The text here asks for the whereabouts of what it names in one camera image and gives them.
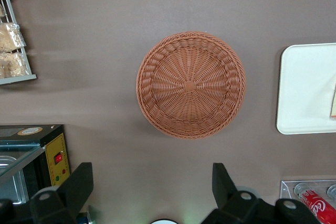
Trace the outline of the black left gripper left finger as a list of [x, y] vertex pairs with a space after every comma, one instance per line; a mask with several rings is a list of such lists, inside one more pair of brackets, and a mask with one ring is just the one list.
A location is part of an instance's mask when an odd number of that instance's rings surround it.
[[76, 223], [93, 185], [92, 163], [81, 163], [57, 189], [44, 188], [30, 200], [33, 223]]

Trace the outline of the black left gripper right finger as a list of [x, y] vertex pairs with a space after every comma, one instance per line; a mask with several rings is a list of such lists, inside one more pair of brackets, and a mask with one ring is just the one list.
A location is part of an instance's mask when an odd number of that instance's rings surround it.
[[217, 208], [202, 223], [275, 223], [274, 206], [238, 190], [222, 163], [214, 163], [212, 192]]

